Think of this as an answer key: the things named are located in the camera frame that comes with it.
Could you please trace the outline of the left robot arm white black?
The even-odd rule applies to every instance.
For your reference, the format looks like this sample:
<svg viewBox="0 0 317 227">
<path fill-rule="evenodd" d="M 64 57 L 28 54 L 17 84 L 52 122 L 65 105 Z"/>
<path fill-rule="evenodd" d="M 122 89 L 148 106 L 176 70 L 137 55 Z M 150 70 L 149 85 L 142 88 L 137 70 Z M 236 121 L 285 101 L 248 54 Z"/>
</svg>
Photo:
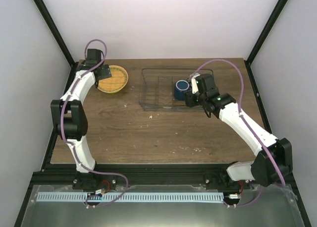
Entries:
<svg viewBox="0 0 317 227">
<path fill-rule="evenodd" d="M 76 68 L 68 90 L 60 99 L 51 102 L 53 129 L 69 147 L 76 171 L 86 174 L 83 181 L 90 189 L 100 186 L 101 176 L 93 172 L 96 161 L 87 143 L 88 120 L 83 103 L 91 87 L 98 87 L 100 80 L 111 77 L 104 60 L 103 51 L 86 49 L 85 60 Z"/>
</svg>

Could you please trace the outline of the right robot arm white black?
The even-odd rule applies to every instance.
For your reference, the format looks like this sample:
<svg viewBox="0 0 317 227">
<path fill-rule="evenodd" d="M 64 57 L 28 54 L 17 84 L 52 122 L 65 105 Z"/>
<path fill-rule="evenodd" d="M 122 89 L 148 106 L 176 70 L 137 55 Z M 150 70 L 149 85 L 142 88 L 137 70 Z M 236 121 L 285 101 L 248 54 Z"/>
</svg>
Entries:
<svg viewBox="0 0 317 227">
<path fill-rule="evenodd" d="M 278 139 L 250 118 L 228 93 L 220 94 L 212 74 L 188 78 L 189 89 L 183 93 L 187 107 L 200 106 L 207 117 L 230 126 L 255 155 L 251 162 L 231 164 L 220 176 L 224 188 L 234 187 L 240 180 L 256 181 L 264 187 L 280 181 L 293 170 L 292 145 L 286 138 Z"/>
</svg>

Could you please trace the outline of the dark blue enamel mug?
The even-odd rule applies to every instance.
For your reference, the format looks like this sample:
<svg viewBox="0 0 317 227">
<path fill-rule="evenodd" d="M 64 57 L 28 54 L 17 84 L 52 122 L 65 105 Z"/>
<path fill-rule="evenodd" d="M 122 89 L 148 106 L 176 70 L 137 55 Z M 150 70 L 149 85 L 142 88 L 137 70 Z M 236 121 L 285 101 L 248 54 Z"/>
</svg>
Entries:
<svg viewBox="0 0 317 227">
<path fill-rule="evenodd" d="M 184 100 L 184 93 L 191 90 L 187 80 L 178 80 L 174 85 L 174 98 L 178 101 Z"/>
</svg>

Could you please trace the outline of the yellow woven bamboo plate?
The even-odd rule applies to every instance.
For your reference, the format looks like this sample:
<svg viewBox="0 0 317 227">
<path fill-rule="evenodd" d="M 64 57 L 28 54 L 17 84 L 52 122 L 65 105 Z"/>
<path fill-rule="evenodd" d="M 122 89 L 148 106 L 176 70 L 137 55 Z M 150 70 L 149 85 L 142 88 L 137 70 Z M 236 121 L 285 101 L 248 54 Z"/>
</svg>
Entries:
<svg viewBox="0 0 317 227">
<path fill-rule="evenodd" d="M 109 68 L 111 77 L 100 80 L 97 88 L 104 93 L 114 94 L 126 86 L 129 76 L 121 66 L 110 65 Z"/>
</svg>

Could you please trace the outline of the black wire dish rack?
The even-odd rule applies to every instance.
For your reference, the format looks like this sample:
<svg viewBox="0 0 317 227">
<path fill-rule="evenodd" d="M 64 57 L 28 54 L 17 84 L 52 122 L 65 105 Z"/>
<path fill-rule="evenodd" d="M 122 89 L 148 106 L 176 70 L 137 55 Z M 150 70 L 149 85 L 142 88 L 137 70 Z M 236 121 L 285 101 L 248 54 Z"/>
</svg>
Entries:
<svg viewBox="0 0 317 227">
<path fill-rule="evenodd" d="M 144 110 L 169 112 L 195 112 L 201 107 L 189 108 L 174 97 L 179 80 L 187 79 L 194 68 L 144 68 L 141 71 L 139 105 Z"/>
</svg>

